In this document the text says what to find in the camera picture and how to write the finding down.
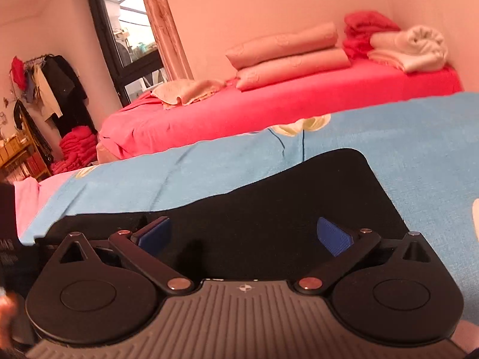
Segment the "black pants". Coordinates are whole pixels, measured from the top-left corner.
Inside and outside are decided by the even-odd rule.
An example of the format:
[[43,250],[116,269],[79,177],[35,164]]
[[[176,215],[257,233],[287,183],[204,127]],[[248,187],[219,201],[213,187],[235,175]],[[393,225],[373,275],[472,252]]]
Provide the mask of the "black pants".
[[152,182],[126,190],[109,184],[101,200],[112,204],[111,213],[57,219],[36,244],[50,257],[71,232],[104,241],[120,229],[137,231],[165,216],[171,226],[154,241],[154,257],[194,282],[297,280],[331,257],[317,238],[320,218],[346,229],[371,229],[384,238],[407,233],[365,157],[350,148],[178,208],[128,212],[123,207],[127,198],[141,199],[156,190]]

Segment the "red blanket pile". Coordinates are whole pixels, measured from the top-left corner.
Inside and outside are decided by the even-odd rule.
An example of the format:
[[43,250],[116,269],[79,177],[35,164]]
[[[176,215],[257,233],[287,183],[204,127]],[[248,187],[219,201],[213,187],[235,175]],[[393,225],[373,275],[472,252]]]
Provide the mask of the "red blanket pile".
[[60,141],[62,160],[51,164],[53,174],[61,174],[82,169],[97,160],[97,135],[89,127],[80,126],[72,129]]

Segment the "red bedsheet bed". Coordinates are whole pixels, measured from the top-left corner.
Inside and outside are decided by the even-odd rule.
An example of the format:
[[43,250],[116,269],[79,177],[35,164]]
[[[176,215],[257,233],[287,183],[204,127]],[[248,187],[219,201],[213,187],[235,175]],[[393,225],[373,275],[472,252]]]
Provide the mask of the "red bedsheet bed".
[[164,109],[146,94],[112,113],[98,133],[100,163],[164,152],[202,140],[241,135],[301,118],[461,92],[458,73],[405,74],[356,60],[351,67],[241,92],[234,85],[190,105]]

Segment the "blue floral bedsheet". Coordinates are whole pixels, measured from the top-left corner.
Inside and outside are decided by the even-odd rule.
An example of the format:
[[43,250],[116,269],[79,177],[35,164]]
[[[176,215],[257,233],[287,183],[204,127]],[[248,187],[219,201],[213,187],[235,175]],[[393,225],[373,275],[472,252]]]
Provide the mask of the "blue floral bedsheet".
[[464,317],[478,321],[478,95],[461,92],[335,113],[316,132],[272,130],[231,136],[79,170],[65,216],[111,213],[101,200],[156,185],[123,207],[177,208],[225,193],[338,148],[360,152],[412,230],[422,232],[464,295]]

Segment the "pink blanket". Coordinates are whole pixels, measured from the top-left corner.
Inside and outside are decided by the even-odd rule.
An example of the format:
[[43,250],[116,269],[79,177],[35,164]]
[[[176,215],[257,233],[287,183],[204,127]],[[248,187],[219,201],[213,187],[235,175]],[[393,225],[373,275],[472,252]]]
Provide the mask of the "pink blanket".
[[32,245],[59,220],[75,198],[75,176],[63,173],[39,182],[33,177],[15,182],[16,226],[19,240]]

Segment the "wooden shelf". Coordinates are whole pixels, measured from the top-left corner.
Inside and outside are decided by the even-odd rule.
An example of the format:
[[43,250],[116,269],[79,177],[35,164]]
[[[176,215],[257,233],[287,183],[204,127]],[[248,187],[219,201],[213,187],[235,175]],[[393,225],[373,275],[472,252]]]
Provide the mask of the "wooden shelf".
[[28,177],[43,181],[52,175],[50,154],[43,154],[25,113],[19,111],[21,128],[1,146],[1,181],[13,184]]

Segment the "peach towel on bed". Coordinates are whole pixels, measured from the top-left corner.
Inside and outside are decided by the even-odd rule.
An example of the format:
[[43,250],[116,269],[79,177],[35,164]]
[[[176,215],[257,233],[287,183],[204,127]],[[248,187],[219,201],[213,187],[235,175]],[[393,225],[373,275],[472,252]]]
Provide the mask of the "peach towel on bed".
[[226,86],[221,80],[181,79],[162,83],[151,94],[162,102],[164,109],[171,109],[203,101]]

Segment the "lower pink pillow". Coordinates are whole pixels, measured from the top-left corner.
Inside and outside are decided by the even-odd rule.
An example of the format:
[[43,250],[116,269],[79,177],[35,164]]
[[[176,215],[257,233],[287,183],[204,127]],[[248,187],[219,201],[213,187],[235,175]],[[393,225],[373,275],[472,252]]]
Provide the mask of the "lower pink pillow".
[[350,66],[348,56],[340,48],[282,57],[238,71],[236,88],[243,92]]

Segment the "pink pillow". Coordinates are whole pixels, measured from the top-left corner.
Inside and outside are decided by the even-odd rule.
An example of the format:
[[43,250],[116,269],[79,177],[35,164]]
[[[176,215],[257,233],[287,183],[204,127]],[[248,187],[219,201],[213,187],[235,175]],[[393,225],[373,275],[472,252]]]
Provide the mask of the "pink pillow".
[[236,88],[243,92],[350,66],[348,56],[340,48],[282,57],[238,71]]
[[296,33],[264,36],[228,49],[226,57],[237,70],[281,57],[306,54],[336,45],[339,38],[333,22],[318,24]]

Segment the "hanging clothes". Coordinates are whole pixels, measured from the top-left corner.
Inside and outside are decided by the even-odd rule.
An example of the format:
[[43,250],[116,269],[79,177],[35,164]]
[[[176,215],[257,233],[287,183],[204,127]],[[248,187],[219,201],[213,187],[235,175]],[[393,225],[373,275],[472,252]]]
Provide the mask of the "hanging clothes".
[[26,62],[13,57],[10,79],[27,103],[64,137],[76,127],[97,130],[87,109],[88,96],[78,75],[61,55],[44,54]]

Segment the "pink patterned curtain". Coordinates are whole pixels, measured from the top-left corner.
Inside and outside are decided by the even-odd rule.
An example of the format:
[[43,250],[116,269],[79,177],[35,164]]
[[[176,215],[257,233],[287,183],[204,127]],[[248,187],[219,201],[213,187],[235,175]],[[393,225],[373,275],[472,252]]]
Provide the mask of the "pink patterned curtain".
[[168,0],[144,0],[144,5],[168,78],[192,79]]

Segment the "rolled cream blanket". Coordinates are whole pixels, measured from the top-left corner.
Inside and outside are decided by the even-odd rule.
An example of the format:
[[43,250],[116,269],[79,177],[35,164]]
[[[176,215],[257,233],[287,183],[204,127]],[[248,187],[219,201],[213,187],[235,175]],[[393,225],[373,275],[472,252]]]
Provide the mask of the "rolled cream blanket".
[[369,60],[404,73],[437,72],[447,64],[448,48],[436,29],[417,25],[408,30],[371,35]]

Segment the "upper pink pillow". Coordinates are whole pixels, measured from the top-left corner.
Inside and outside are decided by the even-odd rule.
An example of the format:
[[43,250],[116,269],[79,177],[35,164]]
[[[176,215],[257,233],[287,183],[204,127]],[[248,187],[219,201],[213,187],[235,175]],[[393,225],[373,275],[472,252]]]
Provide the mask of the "upper pink pillow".
[[336,45],[339,38],[333,22],[318,24],[296,33],[264,36],[228,49],[226,57],[237,70],[281,57],[306,54]]

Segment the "folded red blanket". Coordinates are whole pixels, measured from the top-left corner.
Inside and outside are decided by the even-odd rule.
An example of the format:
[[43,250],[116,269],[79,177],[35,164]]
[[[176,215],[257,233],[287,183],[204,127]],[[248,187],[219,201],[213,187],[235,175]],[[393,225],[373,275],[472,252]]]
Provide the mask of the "folded red blanket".
[[359,10],[344,17],[346,38],[342,48],[351,60],[367,58],[373,47],[370,38],[375,33],[398,32],[400,27],[376,10]]

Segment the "dark framed window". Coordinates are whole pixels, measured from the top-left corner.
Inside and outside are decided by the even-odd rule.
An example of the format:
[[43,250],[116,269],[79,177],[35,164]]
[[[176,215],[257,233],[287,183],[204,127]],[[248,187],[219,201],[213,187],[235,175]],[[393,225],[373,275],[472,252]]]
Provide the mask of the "dark framed window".
[[88,0],[101,51],[123,107],[167,81],[144,0]]

